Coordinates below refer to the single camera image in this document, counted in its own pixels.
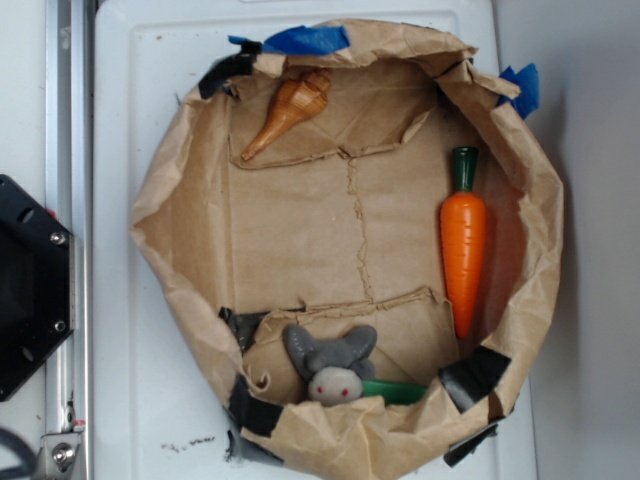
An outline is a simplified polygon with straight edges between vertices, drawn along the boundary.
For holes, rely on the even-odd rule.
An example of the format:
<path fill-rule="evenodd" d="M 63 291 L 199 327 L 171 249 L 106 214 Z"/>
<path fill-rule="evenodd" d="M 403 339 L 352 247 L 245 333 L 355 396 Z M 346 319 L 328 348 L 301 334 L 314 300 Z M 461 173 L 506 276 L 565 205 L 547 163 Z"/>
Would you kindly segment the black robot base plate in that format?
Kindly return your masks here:
<path fill-rule="evenodd" d="M 1 400 L 10 400 L 72 330 L 72 234 L 1 176 Z"/>

